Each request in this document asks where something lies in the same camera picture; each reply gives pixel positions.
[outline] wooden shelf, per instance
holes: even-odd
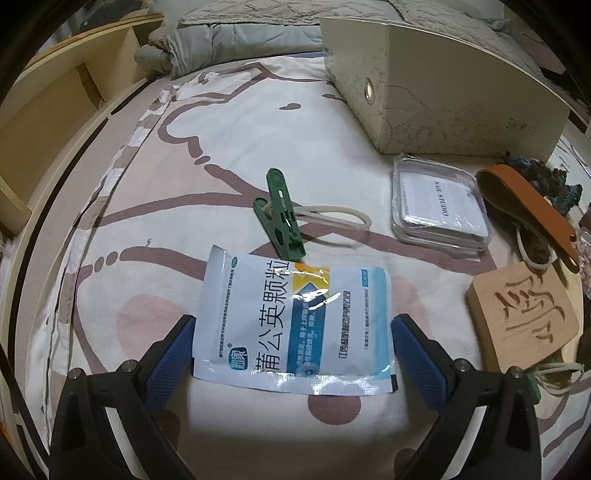
[[[0,105],[0,222],[17,234],[54,159],[103,104],[146,77],[134,61],[163,16],[143,15],[69,38],[34,57]]]

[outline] blue gripper pad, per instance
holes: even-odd
[[[140,362],[142,369],[149,369],[148,365],[155,363],[144,381],[144,406],[150,416],[166,406],[178,381],[191,363],[195,318],[186,317],[179,320],[164,340],[153,344]]]
[[[425,405],[442,412],[455,387],[452,359],[434,340],[429,340],[403,313],[391,323],[394,352],[413,379]]]

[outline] pink circle pattern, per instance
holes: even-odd
[[[408,313],[428,338],[433,338],[433,331],[427,316],[427,309],[417,289],[405,277],[392,277],[392,301],[394,316]]]
[[[131,297],[117,314],[117,337],[127,358],[139,360],[184,314],[183,309],[161,297]]]
[[[313,417],[322,423],[345,425],[359,415],[361,399],[359,397],[308,395],[308,409]]]

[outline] metal bolt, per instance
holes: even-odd
[[[134,371],[137,366],[138,366],[137,361],[135,361],[135,360],[126,360],[125,362],[123,362],[121,364],[121,370],[123,370],[126,373],[130,373],[130,372]]]
[[[368,78],[365,79],[365,87],[363,87],[363,94],[365,95],[365,99],[371,105],[375,100],[375,90],[374,84],[371,83],[371,80]]]
[[[463,358],[458,358],[453,364],[460,372],[467,372],[472,368],[470,362]]]
[[[519,367],[511,367],[509,369],[509,373],[514,378],[523,378],[524,375],[523,370]]]
[[[76,378],[78,378],[79,376],[81,376],[84,373],[84,370],[82,370],[81,368],[73,368],[72,370],[70,370],[68,372],[68,377],[71,378],[72,380],[75,380]]]

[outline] clear plastic case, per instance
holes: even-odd
[[[392,228],[403,242],[474,256],[491,241],[476,179],[460,168],[400,155],[392,172]]]

